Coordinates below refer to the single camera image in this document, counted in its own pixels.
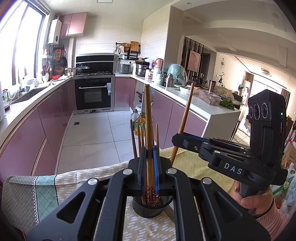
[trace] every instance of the dark door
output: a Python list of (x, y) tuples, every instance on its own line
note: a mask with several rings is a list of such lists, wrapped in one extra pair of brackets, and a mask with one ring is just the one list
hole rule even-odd
[(210, 58), (211, 58), (210, 53), (202, 54), (202, 66), (200, 68), (200, 73), (204, 74), (204, 77), (203, 77), (204, 80), (207, 79), (207, 72), (209, 71)]
[(110, 89), (111, 78), (92, 78), (75, 80), (77, 110), (110, 108)]

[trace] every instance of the human hand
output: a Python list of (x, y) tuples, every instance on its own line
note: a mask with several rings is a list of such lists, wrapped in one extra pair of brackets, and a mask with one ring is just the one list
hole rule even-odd
[(260, 215), (265, 213), (273, 202), (273, 196), (270, 187), (263, 194), (243, 198), (239, 194), (239, 182), (236, 180), (233, 182), (230, 196), (244, 208), (255, 208), (255, 212), (252, 215)]

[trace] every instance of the black mesh container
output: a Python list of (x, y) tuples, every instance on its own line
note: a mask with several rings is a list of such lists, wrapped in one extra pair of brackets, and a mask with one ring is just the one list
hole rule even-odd
[(162, 196), (159, 199), (159, 206), (152, 207), (144, 205), (142, 203), (141, 197), (134, 197), (132, 206), (136, 214), (139, 216), (143, 218), (154, 218), (158, 216), (163, 211), (163, 209), (172, 202), (172, 200), (173, 196)]

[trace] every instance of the white countertop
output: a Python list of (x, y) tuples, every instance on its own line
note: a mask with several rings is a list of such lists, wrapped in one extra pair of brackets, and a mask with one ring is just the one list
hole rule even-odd
[[(32, 98), (23, 102), (11, 104), (10, 109), (5, 112), (6, 117), (0, 122), (0, 146), (3, 144), (3, 142), (5, 141), (9, 133), (13, 130), (13, 128), (17, 125), (17, 123), (19, 123), (20, 120), (31, 109), (34, 108), (34, 106), (36, 106), (40, 101), (46, 98), (49, 94), (51, 94), (61, 85), (68, 82), (70, 78), (71, 77), (64, 80), (55, 81), (53, 85), (49, 85), (47, 88), (45, 88), (44, 90), (34, 95)], [(51, 82), (39, 84), (35, 88), (37, 89), (37, 88), (45, 87), (50, 83)]]
[[(152, 88), (158, 90), (159, 92), (167, 95), (168, 97), (176, 100), (177, 102), (186, 105), (189, 95), (181, 94), (180, 91), (174, 90), (172, 88), (166, 88), (161, 85), (154, 84), (153, 82), (145, 81), (144, 77), (139, 77), (132, 74), (119, 74), (115, 73), (115, 77), (132, 77), (136, 80), (143, 82), (144, 84), (149, 84)], [(233, 112), (240, 112), (239, 110), (230, 110), (222, 106), (212, 106), (201, 100), (196, 95), (192, 96), (190, 110), (201, 115), (205, 119), (209, 120), (211, 115), (219, 115)]]

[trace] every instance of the yellow cloth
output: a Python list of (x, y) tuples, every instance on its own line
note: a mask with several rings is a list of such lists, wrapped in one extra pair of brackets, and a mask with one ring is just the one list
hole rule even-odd
[[(170, 158), (173, 147), (160, 151), (160, 156)], [(210, 177), (224, 191), (228, 192), (233, 184), (233, 179), (224, 176), (210, 168), (208, 162), (201, 159), (197, 153), (179, 148), (173, 167), (184, 172), (188, 177), (201, 180), (204, 177)]]

